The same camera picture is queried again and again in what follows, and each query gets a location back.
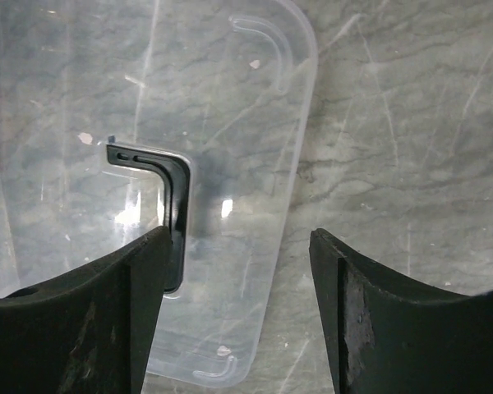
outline black plastic piece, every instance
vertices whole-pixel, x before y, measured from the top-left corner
hole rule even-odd
[[[310,254],[337,394],[493,394],[493,291],[428,286],[321,229]]]
[[[168,228],[0,300],[0,394],[138,394],[170,264]]]
[[[164,225],[172,237],[172,266],[167,275],[165,292],[176,291],[182,283],[187,231],[190,168],[180,157],[167,153],[115,145],[112,137],[106,146],[108,162],[114,166],[137,168],[158,174],[164,183]]]

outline marble surface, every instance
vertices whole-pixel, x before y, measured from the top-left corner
hole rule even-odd
[[[332,393],[307,256],[324,227],[432,285],[493,288],[493,0],[297,0],[320,69],[251,372],[211,390]]]

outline clear plastic tray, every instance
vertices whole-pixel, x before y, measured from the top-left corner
hole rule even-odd
[[[317,50],[286,0],[0,2],[0,296],[161,224],[108,137],[191,160],[184,279],[149,371],[208,387],[256,352]]]

